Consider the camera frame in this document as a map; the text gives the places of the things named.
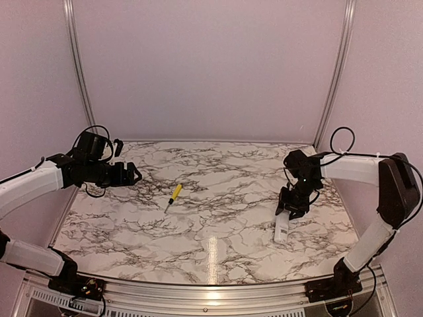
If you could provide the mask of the white remote control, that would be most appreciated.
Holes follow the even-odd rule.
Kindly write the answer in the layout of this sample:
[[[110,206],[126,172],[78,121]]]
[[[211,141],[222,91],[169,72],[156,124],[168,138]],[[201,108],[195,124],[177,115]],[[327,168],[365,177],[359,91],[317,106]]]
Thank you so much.
[[[276,216],[274,242],[285,244],[288,241],[289,234],[289,213],[282,211]]]

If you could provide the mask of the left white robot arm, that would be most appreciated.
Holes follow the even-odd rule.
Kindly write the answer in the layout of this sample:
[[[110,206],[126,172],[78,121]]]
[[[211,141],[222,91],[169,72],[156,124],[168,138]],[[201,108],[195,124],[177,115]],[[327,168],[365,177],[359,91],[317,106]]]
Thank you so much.
[[[109,135],[83,130],[68,153],[58,153],[21,173],[1,181],[1,217],[43,195],[71,186],[93,184],[100,189],[137,184],[142,175],[132,162],[115,162],[123,142]],[[1,234],[1,261],[23,269],[32,269],[50,277],[70,294],[83,289],[83,278],[72,269],[77,265],[58,251],[42,248]]]

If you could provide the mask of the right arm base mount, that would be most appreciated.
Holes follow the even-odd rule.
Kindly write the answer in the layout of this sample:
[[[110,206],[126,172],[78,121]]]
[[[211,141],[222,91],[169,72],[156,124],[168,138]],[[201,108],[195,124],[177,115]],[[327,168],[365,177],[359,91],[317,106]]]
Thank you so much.
[[[359,273],[350,271],[344,258],[336,263],[333,272],[332,277],[306,282],[305,295],[309,302],[350,296],[363,290]]]

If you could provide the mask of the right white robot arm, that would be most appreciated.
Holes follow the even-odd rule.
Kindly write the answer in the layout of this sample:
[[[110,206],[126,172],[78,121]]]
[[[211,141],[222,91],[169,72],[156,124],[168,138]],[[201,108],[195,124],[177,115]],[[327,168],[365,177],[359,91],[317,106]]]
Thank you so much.
[[[302,218],[311,208],[312,194],[333,180],[355,223],[364,210],[373,214],[360,222],[360,237],[334,267],[327,289],[343,295],[353,278],[372,260],[384,253],[400,229],[422,206],[421,173],[403,153],[369,155],[323,152],[306,155],[294,150],[284,159],[284,170],[295,179],[281,188],[276,208],[276,236],[288,233],[288,223]]]

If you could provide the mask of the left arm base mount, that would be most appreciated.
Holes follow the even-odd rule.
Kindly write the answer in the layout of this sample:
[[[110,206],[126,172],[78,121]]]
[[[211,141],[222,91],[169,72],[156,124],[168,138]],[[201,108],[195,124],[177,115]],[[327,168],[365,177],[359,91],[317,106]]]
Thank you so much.
[[[48,288],[72,295],[76,299],[101,301],[105,281],[77,273],[76,264],[66,264],[58,276],[50,277]]]

